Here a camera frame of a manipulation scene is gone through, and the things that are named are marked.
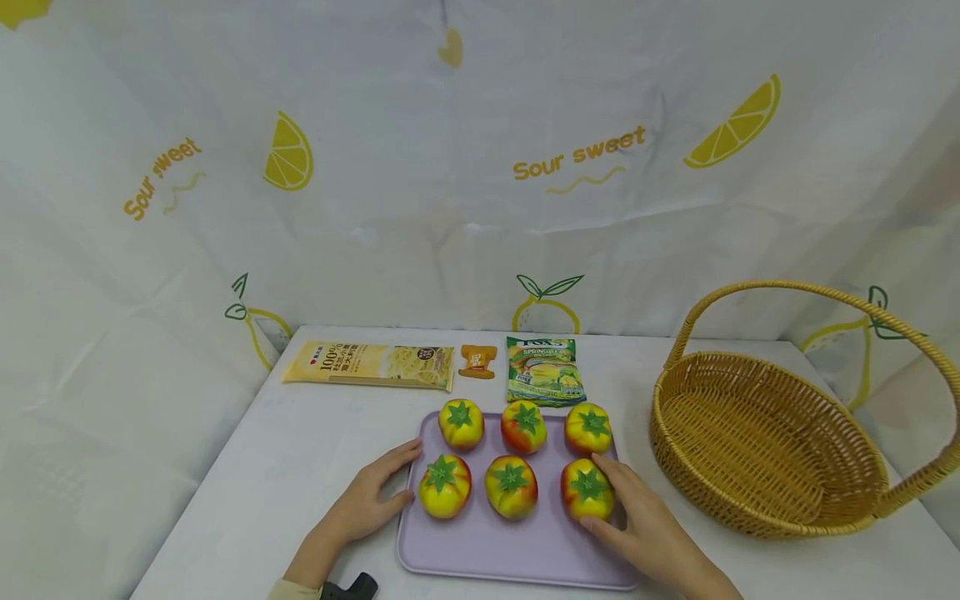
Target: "green candy bag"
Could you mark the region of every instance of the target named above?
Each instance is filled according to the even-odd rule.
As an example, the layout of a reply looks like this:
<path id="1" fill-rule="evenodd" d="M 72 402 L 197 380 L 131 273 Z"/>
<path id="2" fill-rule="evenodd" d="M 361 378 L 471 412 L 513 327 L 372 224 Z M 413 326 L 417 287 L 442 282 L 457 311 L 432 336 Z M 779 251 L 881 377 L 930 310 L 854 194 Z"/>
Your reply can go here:
<path id="1" fill-rule="evenodd" d="M 539 406 L 572 406 L 587 399 L 577 370 L 572 339 L 507 338 L 507 402 L 530 400 Z"/>

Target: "snack package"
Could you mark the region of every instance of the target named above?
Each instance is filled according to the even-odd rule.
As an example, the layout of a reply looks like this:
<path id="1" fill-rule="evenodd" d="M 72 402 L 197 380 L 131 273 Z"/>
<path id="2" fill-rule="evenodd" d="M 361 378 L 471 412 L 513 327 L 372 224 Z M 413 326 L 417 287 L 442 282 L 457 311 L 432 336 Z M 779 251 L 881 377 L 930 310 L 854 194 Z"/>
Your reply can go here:
<path id="1" fill-rule="evenodd" d="M 355 383 L 449 392 L 453 389 L 453 350 L 310 341 L 287 367 L 283 383 Z"/>
<path id="2" fill-rule="evenodd" d="M 467 368 L 460 369 L 457 372 L 464 377 L 473 377 L 474 379 L 493 379 L 494 373 L 487 369 L 490 361 L 496 358 L 496 347 L 494 346 L 468 346 L 463 344 L 460 347 L 460 354 L 467 359 Z"/>
<path id="3" fill-rule="evenodd" d="M 539 406 L 570 406 L 587 399 L 577 370 L 574 340 L 507 338 L 507 401 Z"/>

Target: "woven basket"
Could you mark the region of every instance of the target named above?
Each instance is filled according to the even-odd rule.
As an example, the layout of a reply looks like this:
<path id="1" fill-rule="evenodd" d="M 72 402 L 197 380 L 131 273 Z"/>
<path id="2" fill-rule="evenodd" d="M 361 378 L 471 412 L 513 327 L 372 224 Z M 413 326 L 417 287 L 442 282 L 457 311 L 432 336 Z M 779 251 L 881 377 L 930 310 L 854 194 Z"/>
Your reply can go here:
<path id="1" fill-rule="evenodd" d="M 889 488 L 880 454 L 851 413 L 797 375 L 732 352 L 684 356 L 708 306 L 755 288 L 840 300 L 913 342 L 950 388 L 960 425 L 960 373 L 909 325 L 859 298 L 792 281 L 748 281 L 690 310 L 654 388 L 650 439 L 660 467 L 691 502 L 759 538 L 817 538 L 869 527 L 960 466 L 960 430 L 926 467 Z"/>

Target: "orange snack packet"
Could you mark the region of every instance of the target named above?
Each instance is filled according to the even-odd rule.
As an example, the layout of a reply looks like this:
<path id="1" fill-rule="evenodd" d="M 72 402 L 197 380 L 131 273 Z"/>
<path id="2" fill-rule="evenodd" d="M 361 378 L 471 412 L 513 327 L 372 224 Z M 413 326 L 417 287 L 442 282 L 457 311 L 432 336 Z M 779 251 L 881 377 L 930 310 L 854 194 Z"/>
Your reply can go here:
<path id="1" fill-rule="evenodd" d="M 496 358 L 496 347 L 464 344 L 460 348 L 460 354 L 467 359 L 467 368 L 457 371 L 460 375 L 474 379 L 493 379 L 494 373 L 487 370 L 487 365 Z"/>

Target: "table surface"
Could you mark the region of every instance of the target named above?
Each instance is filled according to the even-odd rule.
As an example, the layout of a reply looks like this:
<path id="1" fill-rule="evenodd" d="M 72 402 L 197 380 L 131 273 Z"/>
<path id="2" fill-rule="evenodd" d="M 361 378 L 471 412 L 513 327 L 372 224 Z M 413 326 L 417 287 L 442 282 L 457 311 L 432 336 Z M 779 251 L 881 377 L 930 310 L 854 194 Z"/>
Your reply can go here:
<path id="1" fill-rule="evenodd" d="M 505 406 L 507 333 L 366 327 L 301 327 L 133 594 L 133 600 L 266 598 L 304 534 L 360 467 L 414 437 L 423 416 L 452 397 L 484 411 Z M 694 508 L 664 477 L 650 450 L 647 423 L 654 383 L 673 340 L 576 336 L 588 398 L 610 413 L 620 459 L 659 493 L 690 536 L 746 598 L 955 599 L 960 550 L 919 502 L 867 531 L 842 538 L 772 542 L 736 534 Z M 493 380 L 457 376 L 453 392 L 280 383 L 296 350 L 311 340 L 424 346 L 497 346 Z M 742 352 L 781 365 L 826 388 L 786 342 L 693 341 L 691 351 Z M 562 411 L 545 409 L 545 413 Z M 900 478 L 888 466 L 892 481 Z M 405 483 L 405 471 L 389 492 Z M 396 525 L 354 544 L 331 581 L 346 588 L 361 571 L 378 598 L 667 598 L 643 581 L 630 593 L 414 575 L 396 558 Z"/>

